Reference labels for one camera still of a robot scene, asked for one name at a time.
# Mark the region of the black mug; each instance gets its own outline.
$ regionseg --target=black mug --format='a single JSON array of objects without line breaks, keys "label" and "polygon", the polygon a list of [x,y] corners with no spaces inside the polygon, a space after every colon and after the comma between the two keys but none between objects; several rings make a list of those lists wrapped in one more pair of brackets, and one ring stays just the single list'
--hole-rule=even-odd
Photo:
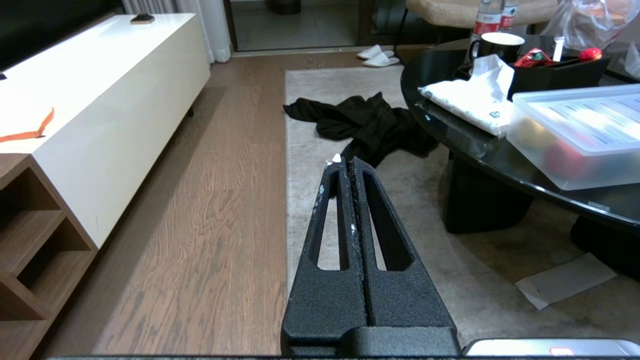
[{"label": "black mug", "polygon": [[[474,56],[474,47],[478,44],[477,55]],[[476,58],[496,54],[506,63],[514,63],[518,60],[520,48],[524,44],[524,39],[507,33],[485,33],[479,40],[475,40],[469,47],[469,60],[474,62]]]}]

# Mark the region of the black cloth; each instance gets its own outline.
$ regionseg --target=black cloth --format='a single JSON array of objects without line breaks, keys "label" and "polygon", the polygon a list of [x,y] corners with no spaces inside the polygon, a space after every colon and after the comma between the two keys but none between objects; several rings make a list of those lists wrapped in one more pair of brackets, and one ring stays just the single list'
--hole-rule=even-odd
[{"label": "black cloth", "polygon": [[341,155],[347,161],[358,156],[373,167],[396,149],[425,156],[437,144],[409,110],[391,108],[381,92],[367,100],[352,96],[338,105],[300,98],[284,111],[293,119],[316,122],[322,137],[353,138]]}]

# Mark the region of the tissue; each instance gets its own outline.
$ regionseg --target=tissue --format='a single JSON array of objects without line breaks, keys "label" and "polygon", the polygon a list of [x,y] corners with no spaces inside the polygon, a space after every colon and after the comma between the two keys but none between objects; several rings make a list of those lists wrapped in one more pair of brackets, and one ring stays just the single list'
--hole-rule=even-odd
[{"label": "tissue", "polygon": [[477,58],[468,81],[442,81],[418,88],[429,100],[478,128],[507,135],[513,103],[507,100],[514,70],[493,54]]}]

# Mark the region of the plastic bottle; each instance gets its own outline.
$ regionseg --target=plastic bottle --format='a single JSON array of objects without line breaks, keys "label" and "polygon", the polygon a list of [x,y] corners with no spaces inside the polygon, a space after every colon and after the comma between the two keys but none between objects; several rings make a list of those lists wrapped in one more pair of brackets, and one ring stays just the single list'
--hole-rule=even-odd
[{"label": "plastic bottle", "polygon": [[505,0],[502,19],[500,20],[500,32],[510,33],[513,26],[513,17],[518,10],[518,0]]},{"label": "plastic bottle", "polygon": [[471,33],[471,41],[477,40],[482,34],[494,33],[500,29],[502,13],[506,0],[481,0],[476,17],[476,26]]}]

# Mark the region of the orange strap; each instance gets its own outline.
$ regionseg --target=orange strap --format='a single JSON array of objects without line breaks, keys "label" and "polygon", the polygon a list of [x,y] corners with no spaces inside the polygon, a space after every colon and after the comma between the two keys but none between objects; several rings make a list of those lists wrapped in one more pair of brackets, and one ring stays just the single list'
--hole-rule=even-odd
[{"label": "orange strap", "polygon": [[11,134],[11,135],[7,135],[7,136],[0,136],[0,142],[7,142],[7,141],[11,141],[11,140],[24,140],[24,139],[32,139],[32,138],[41,137],[42,133],[44,132],[44,129],[47,127],[47,125],[49,125],[51,120],[53,120],[53,115],[54,115],[54,109],[51,108],[51,112],[47,115],[46,118],[44,118],[44,120],[42,121],[42,124],[40,124],[40,127],[38,128],[37,131],[27,131],[25,133]]}]

